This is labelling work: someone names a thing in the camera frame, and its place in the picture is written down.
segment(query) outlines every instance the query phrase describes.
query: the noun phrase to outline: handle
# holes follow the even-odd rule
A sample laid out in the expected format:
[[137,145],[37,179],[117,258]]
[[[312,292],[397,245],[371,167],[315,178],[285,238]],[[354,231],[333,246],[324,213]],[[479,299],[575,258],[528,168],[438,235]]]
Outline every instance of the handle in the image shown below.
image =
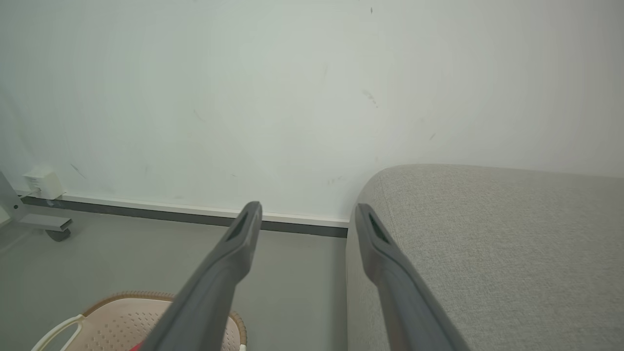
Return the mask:
[[82,330],[82,321],[84,319],[85,317],[79,314],[75,317],[71,317],[70,319],[67,319],[61,322],[59,325],[52,328],[52,330],[50,330],[47,334],[45,334],[43,338],[41,338],[39,342],[32,348],[32,351],[42,351],[47,346],[47,344],[49,344],[50,341],[52,341],[52,339],[54,339],[57,335],[59,335],[63,330],[67,329],[72,324],[78,323],[78,328],[76,329],[72,337],[69,338],[69,340],[63,346],[63,348],[61,348],[61,351],[65,351],[65,349],[69,346],[69,344],[71,344],[71,342],[74,341],[74,339],[76,338],[80,330]]

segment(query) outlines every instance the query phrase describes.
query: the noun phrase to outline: metal frame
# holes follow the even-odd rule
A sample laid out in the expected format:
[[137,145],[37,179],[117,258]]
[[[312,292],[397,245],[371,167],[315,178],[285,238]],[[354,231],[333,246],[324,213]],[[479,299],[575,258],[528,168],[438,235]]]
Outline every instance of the metal frame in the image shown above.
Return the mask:
[[15,223],[44,229],[54,241],[63,241],[71,233],[69,231],[71,218],[30,213],[2,172],[0,172],[0,205]]

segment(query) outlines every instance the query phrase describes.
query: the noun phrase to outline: upholstery fabric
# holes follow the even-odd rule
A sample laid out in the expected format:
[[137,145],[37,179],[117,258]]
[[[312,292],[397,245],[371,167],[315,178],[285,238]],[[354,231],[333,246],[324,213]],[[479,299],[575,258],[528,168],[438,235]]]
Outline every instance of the upholstery fabric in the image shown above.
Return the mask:
[[[472,350],[624,348],[624,179],[454,165],[376,174],[370,204]],[[349,349],[389,350],[347,238]]]

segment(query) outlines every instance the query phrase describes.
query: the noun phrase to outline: plastic basket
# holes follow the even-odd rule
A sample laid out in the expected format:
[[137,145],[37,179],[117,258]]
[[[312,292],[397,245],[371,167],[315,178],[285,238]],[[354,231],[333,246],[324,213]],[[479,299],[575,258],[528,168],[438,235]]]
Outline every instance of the plastic basket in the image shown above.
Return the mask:
[[[67,319],[50,330],[32,348],[43,351],[63,330],[78,328],[61,351],[128,351],[143,341],[173,300],[173,294],[122,292],[93,305],[83,314]],[[230,312],[222,351],[245,351],[247,332],[243,320]]]

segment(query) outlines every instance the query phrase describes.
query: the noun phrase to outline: white electrical box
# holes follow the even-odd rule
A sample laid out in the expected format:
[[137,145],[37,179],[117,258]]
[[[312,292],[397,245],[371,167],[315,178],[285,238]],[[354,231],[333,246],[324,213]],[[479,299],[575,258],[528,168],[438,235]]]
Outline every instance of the white electrical box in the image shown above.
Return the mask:
[[31,190],[37,192],[33,195],[42,199],[54,200],[64,193],[56,173],[49,169],[34,169],[24,174],[24,178]]

